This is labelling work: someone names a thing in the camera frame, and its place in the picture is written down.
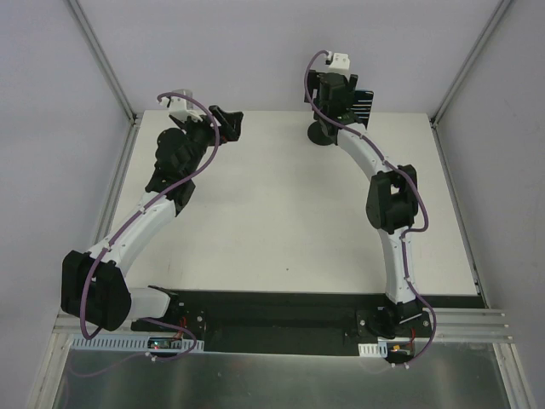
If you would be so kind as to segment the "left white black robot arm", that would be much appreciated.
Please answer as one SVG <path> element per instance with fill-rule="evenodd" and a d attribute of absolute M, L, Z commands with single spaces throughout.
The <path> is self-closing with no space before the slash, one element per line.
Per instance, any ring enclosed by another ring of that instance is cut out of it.
<path fill-rule="evenodd" d="M 189 203 L 207 149 L 239 139 L 244 115 L 211 106 L 205 114 L 170 110 L 169 118 L 175 125 L 159 134 L 152 177 L 130 215 L 91 248 L 70 251 L 62 262 L 60 308 L 81 325 L 114 331 L 125 320 L 150 318 L 160 331 L 172 331 L 179 324 L 172 293 L 151 285 L 129 288 L 125 278 L 152 238 Z"/>

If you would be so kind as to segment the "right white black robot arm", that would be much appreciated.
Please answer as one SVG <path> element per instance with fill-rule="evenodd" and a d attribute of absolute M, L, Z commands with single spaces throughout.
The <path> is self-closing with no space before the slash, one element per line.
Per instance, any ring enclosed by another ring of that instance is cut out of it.
<path fill-rule="evenodd" d="M 366 123 L 353 110 L 358 77 L 339 73 L 305 74 L 305 102 L 313 110 L 316 144 L 335 144 L 367 176 L 370 187 L 365 212 L 380 235 L 387 274 L 386 303 L 366 320 L 373 335 L 393 339 L 403 336 L 422 315 L 417 301 L 411 255 L 411 234 L 422 199 L 417 192 L 416 169 L 393 165 L 370 139 Z"/>

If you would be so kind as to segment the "blue edged black phone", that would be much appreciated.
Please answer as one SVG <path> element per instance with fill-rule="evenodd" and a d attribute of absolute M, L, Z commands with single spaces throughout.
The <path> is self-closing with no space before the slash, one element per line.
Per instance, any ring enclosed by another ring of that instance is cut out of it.
<path fill-rule="evenodd" d="M 354 91 L 351 110 L 365 127 L 368 126 L 370 120 L 374 95 L 373 91 L 367 89 L 356 89 Z"/>

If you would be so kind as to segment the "black round stand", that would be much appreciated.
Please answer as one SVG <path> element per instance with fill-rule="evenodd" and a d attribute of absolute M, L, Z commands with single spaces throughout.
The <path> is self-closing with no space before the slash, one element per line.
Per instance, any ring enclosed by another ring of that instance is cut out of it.
<path fill-rule="evenodd" d="M 338 128 L 331 124 L 313 122 L 307 129 L 307 138 L 315 145 L 329 146 L 337 144 Z"/>

